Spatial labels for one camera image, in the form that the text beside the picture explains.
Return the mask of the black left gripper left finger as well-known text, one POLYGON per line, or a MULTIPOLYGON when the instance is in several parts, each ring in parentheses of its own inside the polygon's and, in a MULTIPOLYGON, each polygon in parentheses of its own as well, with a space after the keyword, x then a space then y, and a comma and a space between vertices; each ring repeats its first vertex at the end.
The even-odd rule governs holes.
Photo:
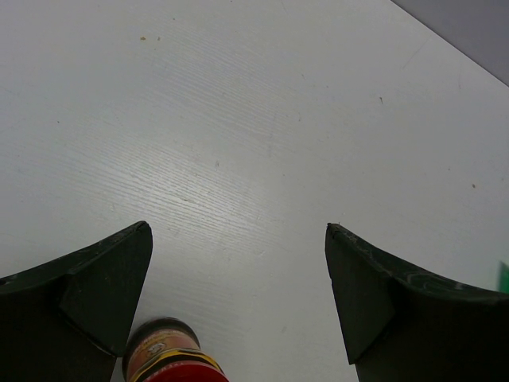
POLYGON ((153 251, 139 221, 1 280, 3 381, 109 381, 126 352, 153 251))

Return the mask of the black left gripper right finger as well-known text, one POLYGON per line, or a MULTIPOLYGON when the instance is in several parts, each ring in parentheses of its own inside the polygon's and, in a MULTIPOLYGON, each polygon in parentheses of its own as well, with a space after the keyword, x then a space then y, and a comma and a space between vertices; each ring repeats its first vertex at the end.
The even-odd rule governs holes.
POLYGON ((325 256, 361 381, 505 381, 508 296, 427 271, 339 224, 325 256))

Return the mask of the red lid jar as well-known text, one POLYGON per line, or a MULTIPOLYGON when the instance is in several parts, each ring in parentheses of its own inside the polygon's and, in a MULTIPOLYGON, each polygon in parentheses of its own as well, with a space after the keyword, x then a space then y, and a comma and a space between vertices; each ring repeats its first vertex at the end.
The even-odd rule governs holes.
POLYGON ((134 381, 226 381, 220 365, 204 353, 192 328, 176 318, 139 326, 127 342, 122 376, 134 381))

